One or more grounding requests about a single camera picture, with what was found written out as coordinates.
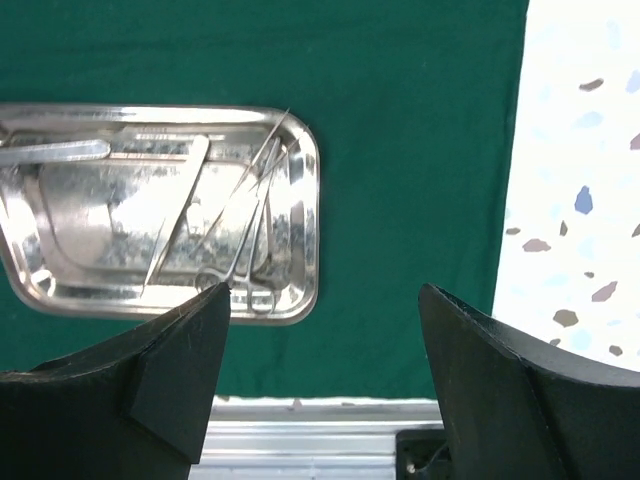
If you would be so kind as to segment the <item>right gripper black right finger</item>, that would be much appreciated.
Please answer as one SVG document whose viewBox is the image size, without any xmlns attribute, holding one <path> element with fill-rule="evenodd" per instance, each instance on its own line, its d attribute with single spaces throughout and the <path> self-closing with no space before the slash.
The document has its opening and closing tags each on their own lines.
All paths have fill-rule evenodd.
<svg viewBox="0 0 640 480">
<path fill-rule="evenodd" d="M 457 479 L 636 479 L 639 375 L 425 284 L 423 339 Z"/>
</svg>

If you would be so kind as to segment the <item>steel scalpel handle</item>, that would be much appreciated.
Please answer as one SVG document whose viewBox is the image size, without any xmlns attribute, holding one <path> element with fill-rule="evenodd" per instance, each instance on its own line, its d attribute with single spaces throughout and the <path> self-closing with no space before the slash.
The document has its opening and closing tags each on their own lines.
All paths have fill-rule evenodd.
<svg viewBox="0 0 640 480">
<path fill-rule="evenodd" d="M 92 139 L 1 149 L 1 166 L 100 160 L 111 153 L 109 142 Z"/>
</svg>

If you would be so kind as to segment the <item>steel instrument tray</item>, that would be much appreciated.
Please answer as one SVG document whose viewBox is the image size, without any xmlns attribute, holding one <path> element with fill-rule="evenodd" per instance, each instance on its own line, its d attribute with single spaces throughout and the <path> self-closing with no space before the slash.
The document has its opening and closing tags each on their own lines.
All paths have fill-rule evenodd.
<svg viewBox="0 0 640 480">
<path fill-rule="evenodd" d="M 224 274 L 255 197 L 268 192 L 231 284 L 236 324 L 282 326 L 313 308 L 319 277 L 320 154 L 291 113 L 271 171 L 236 196 L 191 256 L 284 111 L 263 107 L 3 104 L 1 149 L 100 139 L 100 160 L 1 166 L 1 258 L 14 291 L 47 313 L 144 320 L 193 297 L 204 265 Z M 144 292 L 154 245 L 197 135 L 210 146 L 168 255 Z"/>
</svg>

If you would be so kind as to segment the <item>dark green surgical cloth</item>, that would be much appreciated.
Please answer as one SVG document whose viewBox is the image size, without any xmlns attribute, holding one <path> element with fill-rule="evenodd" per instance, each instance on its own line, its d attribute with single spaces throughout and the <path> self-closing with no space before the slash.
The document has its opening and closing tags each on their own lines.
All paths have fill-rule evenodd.
<svg viewBox="0 0 640 480">
<path fill-rule="evenodd" d="M 320 288 L 230 329 L 217 393 L 425 398 L 417 297 L 492 308 L 524 1 L 5 1 L 10 102 L 265 105 L 320 147 Z"/>
</svg>

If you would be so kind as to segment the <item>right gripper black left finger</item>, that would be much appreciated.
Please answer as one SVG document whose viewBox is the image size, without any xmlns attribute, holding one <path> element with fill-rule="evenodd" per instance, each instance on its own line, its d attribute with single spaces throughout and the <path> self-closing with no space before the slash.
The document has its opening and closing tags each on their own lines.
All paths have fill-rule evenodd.
<svg viewBox="0 0 640 480">
<path fill-rule="evenodd" d="M 1 375 L 5 479 L 185 479 L 230 324 L 219 284 L 106 341 Z"/>
</svg>

